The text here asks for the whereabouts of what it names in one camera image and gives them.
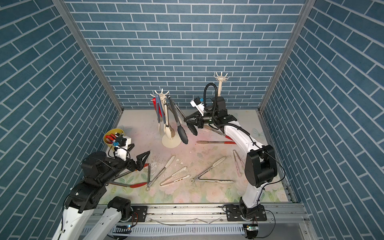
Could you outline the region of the black steel tongs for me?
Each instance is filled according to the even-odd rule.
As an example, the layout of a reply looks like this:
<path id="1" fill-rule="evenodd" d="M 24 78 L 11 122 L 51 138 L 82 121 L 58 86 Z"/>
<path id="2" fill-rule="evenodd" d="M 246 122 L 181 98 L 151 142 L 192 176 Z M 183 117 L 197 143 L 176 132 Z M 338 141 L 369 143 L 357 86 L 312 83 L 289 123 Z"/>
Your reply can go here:
<path id="1" fill-rule="evenodd" d="M 182 127 L 182 122 L 184 122 L 184 118 L 186 116 L 183 113 L 183 111 L 178 107 L 178 105 L 174 102 L 174 100 L 171 98 L 170 95 L 168 95 L 167 98 L 168 98 L 168 100 L 170 102 L 172 113 L 174 114 L 176 123 L 178 125 L 179 137 L 181 138 L 182 142 L 187 145 L 188 142 L 189 142 L 188 136 L 186 134 L 186 131 Z M 189 128 L 189 130 L 192 132 L 192 134 L 197 136 L 198 135 L 198 131 L 196 129 L 196 123 L 187 122 L 186 124 L 187 124 L 187 127 Z"/>

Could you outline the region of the steel tongs cream tips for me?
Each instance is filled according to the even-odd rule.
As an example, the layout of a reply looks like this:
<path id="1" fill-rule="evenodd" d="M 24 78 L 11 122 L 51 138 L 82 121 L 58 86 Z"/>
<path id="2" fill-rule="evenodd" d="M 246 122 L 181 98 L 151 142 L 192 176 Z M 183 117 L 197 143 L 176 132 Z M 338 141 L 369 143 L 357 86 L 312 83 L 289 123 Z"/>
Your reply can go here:
<path id="1" fill-rule="evenodd" d="M 175 131 L 172 129 L 169 123 L 169 111 L 168 111 L 167 104 L 164 105 L 164 112 L 165 112 L 165 120 L 166 120 L 164 131 L 167 138 L 172 140 L 175 137 Z"/>

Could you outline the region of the cream utensil rack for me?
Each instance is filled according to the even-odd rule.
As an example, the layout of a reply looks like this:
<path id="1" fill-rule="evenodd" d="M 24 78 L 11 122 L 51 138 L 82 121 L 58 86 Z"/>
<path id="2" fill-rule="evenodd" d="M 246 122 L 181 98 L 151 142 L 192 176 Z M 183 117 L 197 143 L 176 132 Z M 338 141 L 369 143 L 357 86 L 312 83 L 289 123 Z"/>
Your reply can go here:
<path id="1" fill-rule="evenodd" d="M 214 78 L 219 82 L 218 97 L 220 97 L 221 93 L 222 93 L 223 82 L 226 82 L 230 77 L 228 76 L 228 73 L 223 75 L 223 72 L 220 72 L 220 74 L 218 72 L 215 72 L 214 73 Z"/>
<path id="2" fill-rule="evenodd" d="M 150 95 L 153 97 L 152 102 L 157 115 L 158 131 L 160 134 L 164 134 L 162 144 L 166 148 L 173 149 L 179 146 L 182 140 L 170 124 L 171 105 L 168 102 L 168 94 L 169 92 L 164 93 L 164 90 L 161 89 L 160 92 L 155 91 L 154 94 Z"/>

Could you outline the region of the blue cream tongs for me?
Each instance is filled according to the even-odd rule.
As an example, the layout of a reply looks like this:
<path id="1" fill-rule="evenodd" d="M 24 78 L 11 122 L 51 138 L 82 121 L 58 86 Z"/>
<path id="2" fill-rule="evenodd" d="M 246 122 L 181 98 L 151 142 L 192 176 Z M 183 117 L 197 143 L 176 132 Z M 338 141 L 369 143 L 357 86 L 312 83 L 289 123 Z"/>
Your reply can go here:
<path id="1" fill-rule="evenodd" d="M 163 122 L 163 125 L 165 126 L 165 124 L 166 124 L 166 117 L 165 117 L 165 113 L 164 113 L 164 110 L 163 110 L 163 107 L 162 107 L 162 101 L 161 101 L 159 95 L 155 96 L 155 108 L 156 108 L 156 112 L 157 112 L 158 129 L 159 129 L 159 132 L 161 132 L 161 130 L 160 130 L 160 123 Z"/>

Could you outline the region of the red handled steel tongs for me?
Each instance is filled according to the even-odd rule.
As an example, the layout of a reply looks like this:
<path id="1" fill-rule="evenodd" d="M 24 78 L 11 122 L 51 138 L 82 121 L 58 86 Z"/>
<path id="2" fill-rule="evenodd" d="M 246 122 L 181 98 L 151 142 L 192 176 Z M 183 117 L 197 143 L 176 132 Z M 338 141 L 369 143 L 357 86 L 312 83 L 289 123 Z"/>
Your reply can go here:
<path id="1" fill-rule="evenodd" d="M 158 123 L 160 124 L 161 117 L 162 117 L 162 110 L 161 110 L 161 100 L 160 100 L 160 97 L 158 95 L 156 95 L 154 97 L 153 103 L 154 103 L 154 107 L 155 107 L 155 110 L 156 110 L 156 113 L 157 113 Z"/>

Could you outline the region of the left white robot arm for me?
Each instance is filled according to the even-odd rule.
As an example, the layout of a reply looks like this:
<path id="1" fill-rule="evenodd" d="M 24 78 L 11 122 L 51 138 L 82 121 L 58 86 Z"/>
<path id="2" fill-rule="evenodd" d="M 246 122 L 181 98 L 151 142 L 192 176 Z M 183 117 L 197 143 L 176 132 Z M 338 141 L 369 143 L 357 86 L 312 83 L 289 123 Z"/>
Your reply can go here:
<path id="1" fill-rule="evenodd" d="M 77 240 L 97 208 L 100 199 L 106 193 L 106 186 L 114 179 L 122 176 L 124 170 L 140 171 L 148 164 L 150 152 L 130 158 L 130 150 L 135 145 L 122 148 L 123 155 L 113 158 L 99 151 L 83 159 L 81 167 L 84 179 L 75 185 L 63 204 L 62 219 L 53 238 L 55 240 Z M 103 240 L 116 224 L 121 225 L 123 234 L 128 234 L 139 222 L 144 222 L 147 207 L 133 208 L 131 201 L 122 197 L 114 197 L 107 205 L 95 226 L 85 236 L 86 240 Z"/>

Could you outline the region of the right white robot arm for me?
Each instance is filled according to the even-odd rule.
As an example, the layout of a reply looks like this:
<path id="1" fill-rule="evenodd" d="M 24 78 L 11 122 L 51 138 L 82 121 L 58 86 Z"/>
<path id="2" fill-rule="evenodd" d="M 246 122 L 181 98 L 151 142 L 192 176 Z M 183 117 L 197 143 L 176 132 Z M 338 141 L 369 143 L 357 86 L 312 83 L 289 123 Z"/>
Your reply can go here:
<path id="1" fill-rule="evenodd" d="M 244 171 L 248 186 L 240 198 L 239 211 L 245 220 L 255 219 L 256 213 L 261 210 L 260 198 L 263 190 L 273 183 L 278 174 L 274 148 L 257 143 L 251 134 L 241 127 L 237 118 L 228 114 L 225 100 L 219 96 L 218 87 L 214 83 L 207 84 L 203 98 L 195 98 L 192 105 L 198 110 L 185 117 L 184 122 L 193 135 L 198 134 L 197 129 L 211 124 L 245 152 Z"/>

